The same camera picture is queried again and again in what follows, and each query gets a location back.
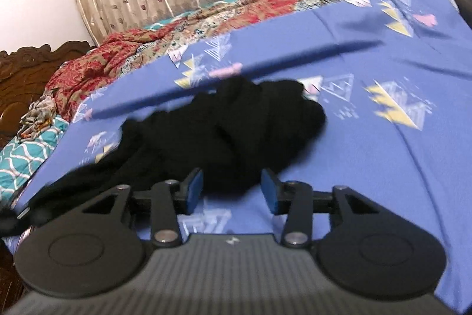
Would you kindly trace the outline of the red floral blanket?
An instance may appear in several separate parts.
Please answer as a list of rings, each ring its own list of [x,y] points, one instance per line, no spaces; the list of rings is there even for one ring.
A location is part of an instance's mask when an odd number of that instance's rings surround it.
[[[79,105],[94,91],[173,50],[271,17],[337,1],[344,0],[218,1],[153,29],[113,33],[97,48],[63,61],[47,76],[42,96],[20,120],[17,138],[35,140],[52,125],[56,116],[70,121]]]

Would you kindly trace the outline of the carved wooden headboard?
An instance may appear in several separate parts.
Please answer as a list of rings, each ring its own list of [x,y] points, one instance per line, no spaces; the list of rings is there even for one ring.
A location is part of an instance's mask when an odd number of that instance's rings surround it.
[[[27,112],[30,103],[42,95],[54,72],[92,48],[87,41],[68,41],[56,50],[45,44],[24,46],[12,53],[1,51],[1,146],[16,135],[21,116]]]

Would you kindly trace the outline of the teal patterned pillow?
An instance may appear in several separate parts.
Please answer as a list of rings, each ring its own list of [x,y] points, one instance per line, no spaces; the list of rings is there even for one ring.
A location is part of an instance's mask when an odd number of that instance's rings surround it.
[[[57,116],[52,126],[34,140],[13,138],[1,150],[1,203],[9,201],[52,154],[68,126]]]

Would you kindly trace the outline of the black pants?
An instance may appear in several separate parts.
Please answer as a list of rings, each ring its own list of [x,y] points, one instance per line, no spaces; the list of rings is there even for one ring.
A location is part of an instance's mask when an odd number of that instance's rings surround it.
[[[117,185],[148,190],[203,172],[206,194],[238,195],[297,160],[324,129],[322,106],[293,80],[253,83],[233,77],[175,110],[129,118],[117,147],[100,161],[42,187],[21,213],[1,208],[1,235],[18,236]]]

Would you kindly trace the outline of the blue patterned bedsheet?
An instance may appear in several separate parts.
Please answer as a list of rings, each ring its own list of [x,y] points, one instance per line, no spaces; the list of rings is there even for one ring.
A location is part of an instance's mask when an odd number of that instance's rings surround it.
[[[115,146],[128,117],[188,103],[223,76],[300,81],[323,135],[282,174],[348,185],[434,234],[437,296],[471,305],[471,28],[449,0],[350,0],[185,45],[96,91],[19,198]]]

